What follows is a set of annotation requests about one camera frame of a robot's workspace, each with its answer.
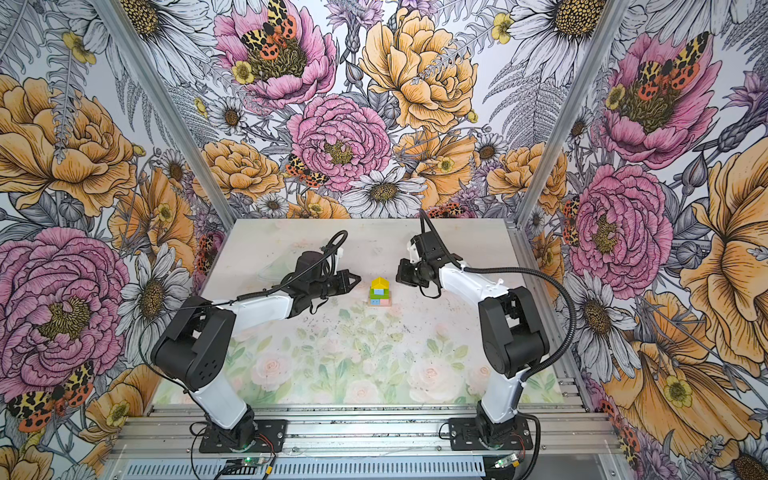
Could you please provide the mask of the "vented metal grille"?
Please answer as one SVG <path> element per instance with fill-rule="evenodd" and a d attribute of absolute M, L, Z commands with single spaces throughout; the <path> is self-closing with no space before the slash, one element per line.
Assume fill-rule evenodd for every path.
<path fill-rule="evenodd" d="M 115 479 L 480 479 L 484 461 L 475 456 L 280 458 L 267 473 L 264 465 L 206 460 L 130 460 Z"/>

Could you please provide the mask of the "right corner aluminium post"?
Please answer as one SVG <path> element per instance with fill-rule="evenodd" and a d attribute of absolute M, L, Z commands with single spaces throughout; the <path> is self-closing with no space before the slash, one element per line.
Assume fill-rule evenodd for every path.
<path fill-rule="evenodd" d="M 539 167 L 532 176 L 531 183 L 522 197 L 522 204 L 514 223 L 518 230 L 524 229 L 534 207 L 538 205 L 538 200 L 546 186 L 547 179 L 555 168 L 570 128 L 578 116 L 580 106 L 602 62 L 610 53 L 611 44 L 620 29 L 629 6 L 630 2 L 625 0 L 607 2 L 601 19 L 597 24 L 595 35 L 586 50 L 585 59 L 580 69 L 574 75 L 572 87 L 562 105 L 551 135 L 546 141 Z"/>

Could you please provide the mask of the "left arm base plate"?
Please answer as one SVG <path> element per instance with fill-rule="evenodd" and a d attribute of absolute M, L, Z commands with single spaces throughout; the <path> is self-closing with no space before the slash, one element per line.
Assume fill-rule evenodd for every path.
<path fill-rule="evenodd" d="M 246 420 L 231 430 L 215 423 L 207 426 L 200 441 L 204 454 L 280 453 L 286 438 L 286 420 Z"/>

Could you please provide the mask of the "corner aluminium post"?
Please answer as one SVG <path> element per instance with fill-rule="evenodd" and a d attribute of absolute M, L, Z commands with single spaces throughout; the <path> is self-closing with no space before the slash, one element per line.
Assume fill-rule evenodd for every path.
<path fill-rule="evenodd" d="M 224 230 L 229 232 L 237 216 L 222 193 L 206 161 L 198 149 L 181 113 L 167 91 L 163 79 L 156 71 L 154 62 L 145 51 L 119 1 L 96 1 L 94 8 L 115 44 L 123 53 L 138 83 L 148 95 L 163 124 L 168 128 L 177 148 L 184 155 L 192 172 L 199 181 L 209 203 L 219 216 Z"/>
<path fill-rule="evenodd" d="M 562 105 L 551 135 L 546 141 L 539 167 L 532 176 L 531 183 L 522 197 L 522 204 L 514 223 L 518 230 L 524 229 L 534 207 L 538 205 L 538 200 L 546 186 L 547 179 L 555 168 L 570 128 L 578 116 L 580 106 L 602 62 L 610 53 L 611 44 L 620 29 L 629 6 L 630 2 L 625 0 L 607 2 L 601 19 L 597 24 L 595 35 L 586 50 L 585 59 L 580 69 L 574 75 L 572 87 Z"/>

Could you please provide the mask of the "green wood block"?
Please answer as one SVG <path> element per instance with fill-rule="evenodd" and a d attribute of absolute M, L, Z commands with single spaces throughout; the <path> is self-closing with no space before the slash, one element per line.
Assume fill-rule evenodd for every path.
<path fill-rule="evenodd" d="M 391 292 L 389 289 L 370 289 L 369 301 L 380 304 L 383 301 L 391 300 Z"/>

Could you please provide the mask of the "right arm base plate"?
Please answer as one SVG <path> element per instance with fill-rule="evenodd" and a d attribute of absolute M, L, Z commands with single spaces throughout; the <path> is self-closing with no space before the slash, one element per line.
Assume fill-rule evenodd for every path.
<path fill-rule="evenodd" d="M 534 447 L 531 428 L 517 416 L 501 424 L 477 418 L 450 418 L 448 439 L 453 451 L 529 451 Z"/>

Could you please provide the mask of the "aluminium rail frame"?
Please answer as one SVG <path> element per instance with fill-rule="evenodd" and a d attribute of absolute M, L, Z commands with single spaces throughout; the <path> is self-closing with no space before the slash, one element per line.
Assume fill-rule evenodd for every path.
<path fill-rule="evenodd" d="M 604 414 L 575 405 L 530 404 L 539 418 L 544 455 L 614 454 L 619 440 Z M 474 419 L 471 405 L 263 406 L 255 418 L 284 420 L 287 457 L 450 454 L 451 418 Z M 191 425 L 202 420 L 196 408 L 168 405 L 130 419 L 118 434 L 112 457 L 182 458 L 189 454 Z"/>

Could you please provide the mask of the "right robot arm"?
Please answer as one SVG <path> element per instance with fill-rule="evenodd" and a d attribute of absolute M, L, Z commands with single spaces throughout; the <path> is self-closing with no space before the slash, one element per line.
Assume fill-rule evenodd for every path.
<path fill-rule="evenodd" d="M 474 424 L 449 421 L 455 430 L 452 448 L 531 449 L 534 440 L 519 403 L 533 369 L 549 354 L 550 343 L 531 292 L 524 285 L 510 287 L 489 277 L 523 270 L 470 267 L 448 252 L 435 231 L 412 237 L 408 252 L 399 262 L 396 281 L 419 289 L 435 285 L 476 306 L 483 352 L 493 370 Z"/>

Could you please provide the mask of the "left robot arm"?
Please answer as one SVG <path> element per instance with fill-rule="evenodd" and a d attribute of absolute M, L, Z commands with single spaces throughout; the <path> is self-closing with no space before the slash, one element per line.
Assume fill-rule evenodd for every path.
<path fill-rule="evenodd" d="M 206 418 L 204 453 L 245 452 L 279 442 L 258 426 L 254 412 L 228 380 L 224 365 L 235 334 L 261 324 L 294 318 L 313 302 L 350 293 L 361 277 L 337 267 L 339 256 L 302 253 L 295 270 L 270 289 L 234 300 L 188 297 L 151 350 L 150 359 L 168 378 L 183 385 Z"/>

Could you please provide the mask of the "left corner aluminium post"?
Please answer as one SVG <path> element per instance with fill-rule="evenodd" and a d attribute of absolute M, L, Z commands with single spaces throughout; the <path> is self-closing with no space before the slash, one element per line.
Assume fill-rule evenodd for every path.
<path fill-rule="evenodd" d="M 222 193 L 206 161 L 198 149 L 181 113 L 167 91 L 163 79 L 156 71 L 154 62 L 145 51 L 119 1 L 96 1 L 94 8 L 115 44 L 123 53 L 138 83 L 148 95 L 163 124 L 168 128 L 177 148 L 184 155 L 192 172 L 199 181 L 209 203 L 219 216 L 224 230 L 229 232 L 237 216 Z"/>

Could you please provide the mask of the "yellow wood block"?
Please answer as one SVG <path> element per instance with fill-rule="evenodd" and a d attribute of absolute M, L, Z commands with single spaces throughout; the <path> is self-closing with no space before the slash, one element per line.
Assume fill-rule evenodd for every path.
<path fill-rule="evenodd" d="M 390 289 L 390 282 L 383 278 L 383 277 L 377 277 L 371 282 L 371 289 L 374 291 L 384 291 Z"/>

